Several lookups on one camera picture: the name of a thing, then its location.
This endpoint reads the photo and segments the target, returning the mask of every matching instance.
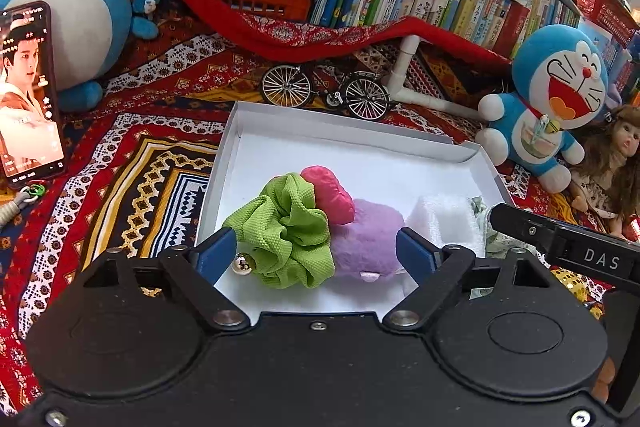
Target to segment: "smartphone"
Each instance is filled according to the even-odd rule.
[[[65,170],[49,6],[0,12],[0,44],[0,160],[9,186],[20,188]]]

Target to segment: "screw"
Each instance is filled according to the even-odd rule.
[[[66,425],[66,416],[56,410],[46,413],[44,420],[51,427],[65,427]]]
[[[420,315],[409,310],[398,310],[389,315],[389,320],[395,326],[408,328],[415,326],[420,321]]]
[[[591,422],[591,413],[589,411],[580,410],[574,412],[571,416],[572,427],[586,427]]]
[[[237,310],[220,310],[213,316],[213,321],[219,326],[238,326],[244,321],[244,315]]]

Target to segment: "doll hair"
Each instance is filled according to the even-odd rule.
[[[580,174],[593,178],[609,170],[613,133],[624,122],[640,128],[640,107],[621,105],[611,111],[610,121],[585,126],[576,133],[584,147],[584,160],[576,166]],[[607,194],[613,211],[623,220],[636,213],[640,203],[640,148],[615,172]]]

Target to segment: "purple plush toy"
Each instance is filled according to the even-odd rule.
[[[329,227],[335,274],[374,282],[397,273],[402,269],[396,257],[396,234],[404,227],[402,214],[386,204],[353,203],[353,222]]]

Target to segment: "metal ball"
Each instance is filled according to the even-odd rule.
[[[235,259],[231,262],[231,270],[238,275],[249,275],[252,272],[252,268],[247,255],[237,253]]]

